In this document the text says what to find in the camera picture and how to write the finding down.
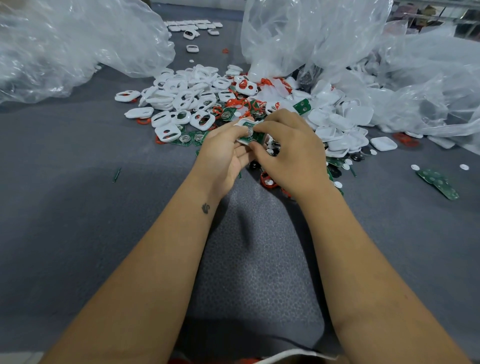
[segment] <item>left hand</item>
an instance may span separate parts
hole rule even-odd
[[[236,141],[248,133],[246,126],[236,123],[222,125],[207,135],[190,172],[205,186],[211,186],[218,200],[232,189],[239,172],[255,159],[248,146]]]

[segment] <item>table surface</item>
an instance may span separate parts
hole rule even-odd
[[[174,34],[170,67],[248,69],[241,23],[219,20],[218,37],[202,31],[189,42]],[[186,53],[189,43],[200,53]],[[0,351],[45,350],[192,167],[196,147],[157,145],[153,128],[124,118],[132,106],[113,100],[152,80],[105,68],[69,98],[0,106]],[[380,135],[370,129],[368,136]],[[392,266],[470,357],[479,358],[480,157],[420,143],[368,157],[354,164],[357,178],[345,171],[339,180]],[[460,199],[447,200],[411,164],[448,176]],[[261,187],[257,172],[242,176],[215,217],[178,348],[192,358],[271,355],[295,346],[335,351],[301,211]]]

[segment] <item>forearm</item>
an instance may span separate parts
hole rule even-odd
[[[219,202],[201,185],[185,180],[42,363],[167,361]]]
[[[299,201],[309,224],[329,312],[354,363],[468,363],[326,184]]]

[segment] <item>gray work table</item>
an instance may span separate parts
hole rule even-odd
[[[241,23],[220,20],[216,38],[202,31],[189,42],[174,34],[170,68],[247,68]],[[200,53],[186,53],[190,43]],[[69,98],[0,106],[0,352],[47,349],[192,167],[197,148],[157,145],[153,128],[124,118],[132,105],[113,100],[152,80],[105,68]],[[371,129],[368,136],[380,134]],[[480,358],[480,157],[420,142],[355,163],[358,177],[344,171],[339,180],[393,267],[470,357]],[[448,176],[460,199],[447,200],[411,164]],[[333,351],[298,206],[264,189],[258,172],[242,175],[215,217],[178,348],[191,358],[263,356],[295,346]]]

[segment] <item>wrist tattoo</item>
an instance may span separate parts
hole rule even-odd
[[[210,205],[207,205],[206,203],[202,205],[202,211],[205,214],[208,214],[208,210],[210,210]]]

